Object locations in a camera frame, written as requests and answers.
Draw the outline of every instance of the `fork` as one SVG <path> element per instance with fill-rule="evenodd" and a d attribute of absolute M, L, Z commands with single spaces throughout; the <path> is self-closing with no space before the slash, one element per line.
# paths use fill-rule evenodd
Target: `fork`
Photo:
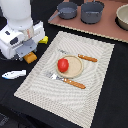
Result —
<path fill-rule="evenodd" d="M 81 84 L 81 83 L 78 83 L 78 82 L 75 82 L 75 81 L 72 81 L 72 80 L 69 80 L 67 78 L 61 78 L 59 76 L 57 76 L 56 74 L 54 73 L 51 73 L 51 72 L 46 72 L 45 74 L 47 77 L 51 78 L 51 79 L 55 79 L 55 80 L 61 80 L 67 84 L 70 84 L 70 85 L 73 85 L 73 86 L 76 86 L 78 88 L 81 88 L 81 89 L 85 89 L 85 85 Z"/>

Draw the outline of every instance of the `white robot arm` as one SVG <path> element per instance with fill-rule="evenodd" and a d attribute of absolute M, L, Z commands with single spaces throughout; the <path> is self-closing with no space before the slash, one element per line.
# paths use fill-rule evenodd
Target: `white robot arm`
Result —
<path fill-rule="evenodd" d="M 7 59 L 16 54 L 22 59 L 44 38 L 43 22 L 33 25 L 30 0 L 0 0 L 0 6 L 7 19 L 0 31 L 1 52 Z"/>

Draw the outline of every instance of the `woven placemat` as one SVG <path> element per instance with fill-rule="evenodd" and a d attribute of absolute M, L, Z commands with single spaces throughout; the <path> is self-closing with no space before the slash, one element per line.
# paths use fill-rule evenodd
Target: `woven placemat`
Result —
<path fill-rule="evenodd" d="M 113 48 L 113 44 L 60 31 L 14 96 L 89 128 Z M 54 68 L 56 61 L 63 56 L 58 49 L 98 59 L 97 63 L 82 60 L 84 71 L 73 79 L 85 84 L 86 89 L 51 80 L 44 75 L 47 70 L 57 73 Z"/>

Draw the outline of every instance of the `red tomato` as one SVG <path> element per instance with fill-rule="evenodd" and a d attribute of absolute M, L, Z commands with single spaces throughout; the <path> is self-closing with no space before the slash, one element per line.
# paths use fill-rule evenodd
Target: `red tomato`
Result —
<path fill-rule="evenodd" d="M 69 63 L 68 63 L 68 60 L 67 59 L 59 59 L 58 60 L 58 69 L 60 72 L 66 72 L 68 70 L 68 67 L 69 67 Z"/>

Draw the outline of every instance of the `table surface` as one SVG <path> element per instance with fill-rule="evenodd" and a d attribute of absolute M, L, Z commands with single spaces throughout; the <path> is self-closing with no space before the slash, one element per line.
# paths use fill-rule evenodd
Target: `table surface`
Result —
<path fill-rule="evenodd" d="M 49 37 L 48 44 L 38 45 L 36 53 L 38 59 L 31 64 L 27 64 L 25 61 L 0 60 L 0 75 L 8 71 L 23 69 L 27 70 L 28 75 L 59 31 L 115 44 L 91 128 L 126 128 L 128 126 L 128 44 L 49 24 L 49 17 L 61 2 L 62 0 L 33 1 L 32 18 L 34 22 L 37 20 L 44 22 L 45 33 Z M 0 29 L 6 25 L 6 22 L 5 18 L 0 18 Z M 53 113 L 14 97 L 14 93 L 25 78 L 26 76 L 6 80 L 0 77 L 1 105 L 29 115 L 54 128 L 80 128 Z"/>

